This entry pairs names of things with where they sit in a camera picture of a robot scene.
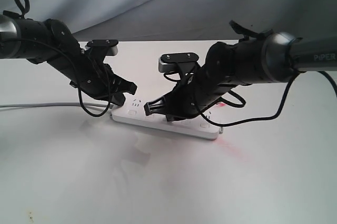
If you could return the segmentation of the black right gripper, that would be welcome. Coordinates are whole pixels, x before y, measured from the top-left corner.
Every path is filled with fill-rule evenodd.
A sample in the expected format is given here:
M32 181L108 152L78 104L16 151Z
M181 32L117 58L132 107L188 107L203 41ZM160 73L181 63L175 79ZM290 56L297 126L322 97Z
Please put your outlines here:
M167 122L192 119L222 101L222 96L237 86L233 67L193 67L178 69L164 76L179 74L174 88L160 98L146 102L146 116L166 115Z

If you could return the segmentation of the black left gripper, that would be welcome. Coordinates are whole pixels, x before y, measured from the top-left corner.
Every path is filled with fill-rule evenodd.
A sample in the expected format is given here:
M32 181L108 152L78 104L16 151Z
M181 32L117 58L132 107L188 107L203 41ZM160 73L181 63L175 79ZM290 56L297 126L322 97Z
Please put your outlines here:
M106 56L93 56L83 49L77 40L60 43L62 53L47 60L47 63L70 79L70 85L80 88L95 100L110 101L123 106L126 97L123 93L135 95L137 85L116 75L109 64L104 63Z

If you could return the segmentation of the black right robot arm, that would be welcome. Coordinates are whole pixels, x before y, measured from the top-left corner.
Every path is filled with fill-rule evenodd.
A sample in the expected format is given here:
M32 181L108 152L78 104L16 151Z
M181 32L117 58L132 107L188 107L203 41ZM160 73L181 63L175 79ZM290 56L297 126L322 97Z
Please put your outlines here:
M213 44L199 65L196 53L164 54L158 69L167 76L178 74L173 89L144 105L146 115L159 114L167 121L204 116L225 94L237 86L286 83L288 87L302 73L327 76L336 70L336 37L306 40L269 29L260 33L231 21L241 39L233 45Z

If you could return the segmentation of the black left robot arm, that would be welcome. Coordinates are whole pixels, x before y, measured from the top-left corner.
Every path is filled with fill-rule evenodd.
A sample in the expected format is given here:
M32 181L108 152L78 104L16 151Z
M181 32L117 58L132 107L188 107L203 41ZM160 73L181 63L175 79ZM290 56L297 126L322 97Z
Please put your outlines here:
M95 39L85 48L59 20L43 22L26 18L29 0L14 0L20 12L1 14L1 58L26 59L32 64L48 63L67 77L70 85L95 100L123 106L125 94L134 95L135 83L115 74L106 56L118 53L118 41Z

